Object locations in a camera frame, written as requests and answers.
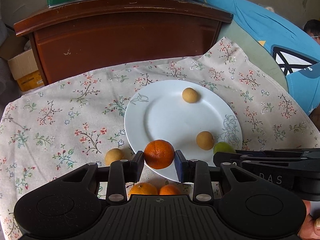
metal pin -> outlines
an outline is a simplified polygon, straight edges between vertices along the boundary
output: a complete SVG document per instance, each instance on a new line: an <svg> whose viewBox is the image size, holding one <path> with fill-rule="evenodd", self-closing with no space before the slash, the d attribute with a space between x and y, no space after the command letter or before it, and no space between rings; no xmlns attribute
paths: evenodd
<svg viewBox="0 0 320 240"><path fill-rule="evenodd" d="M112 194L109 196L109 200L112 202L119 202L124 199L124 196L121 194Z"/></svg>
<svg viewBox="0 0 320 240"><path fill-rule="evenodd" d="M206 202L211 200L211 196L208 194L199 194L196 196L196 199L201 202Z"/></svg>

human hand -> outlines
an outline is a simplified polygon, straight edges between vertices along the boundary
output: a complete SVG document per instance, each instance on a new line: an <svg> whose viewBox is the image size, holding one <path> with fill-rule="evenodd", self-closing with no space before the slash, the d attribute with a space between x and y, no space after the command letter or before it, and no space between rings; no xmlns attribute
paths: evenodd
<svg viewBox="0 0 320 240"><path fill-rule="evenodd" d="M306 205L307 216L300 229L299 237L302 240L320 239L320 218L314 221L310 216L310 201L303 200L303 202Z"/></svg>

table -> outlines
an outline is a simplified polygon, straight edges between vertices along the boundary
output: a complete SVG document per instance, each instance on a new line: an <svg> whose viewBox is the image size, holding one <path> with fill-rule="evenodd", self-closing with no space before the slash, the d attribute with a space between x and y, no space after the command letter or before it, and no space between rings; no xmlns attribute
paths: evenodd
<svg viewBox="0 0 320 240"><path fill-rule="evenodd" d="M123 149L130 159L134 153L124 130L126 106L142 87L167 79L200 84L228 103L241 125L244 150L319 144L319 131L291 96L227 38L203 56L89 71L27 94L5 109L0 123L0 221L6 239L20 235L12 212L24 194L85 163L104 166L111 148ZM228 138L232 122L225 129ZM156 187L175 183L146 167L140 181ZM128 191L132 185L127 184ZM192 193L191 185L178 186ZM218 196L215 183L213 187ZM105 191L103 183L98 197Z"/></svg>

round yellow fruit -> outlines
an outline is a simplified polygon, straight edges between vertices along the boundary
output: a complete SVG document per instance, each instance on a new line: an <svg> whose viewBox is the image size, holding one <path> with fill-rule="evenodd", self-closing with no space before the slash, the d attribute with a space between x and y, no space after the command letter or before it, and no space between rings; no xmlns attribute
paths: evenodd
<svg viewBox="0 0 320 240"><path fill-rule="evenodd" d="M213 148L213 154L216 154L217 152L236 153L236 150L226 142L218 142Z"/></svg>
<svg viewBox="0 0 320 240"><path fill-rule="evenodd" d="M182 92L182 98L188 103L195 103L199 100L200 96L197 91L192 88L186 88Z"/></svg>
<svg viewBox="0 0 320 240"><path fill-rule="evenodd" d="M123 152L118 148L114 148L106 153L106 156L104 157L104 162L106 166L110 166L112 162L122 160L123 157Z"/></svg>
<svg viewBox="0 0 320 240"><path fill-rule="evenodd" d="M214 146L214 138L210 132L203 131L197 135L197 145L203 150L210 150Z"/></svg>

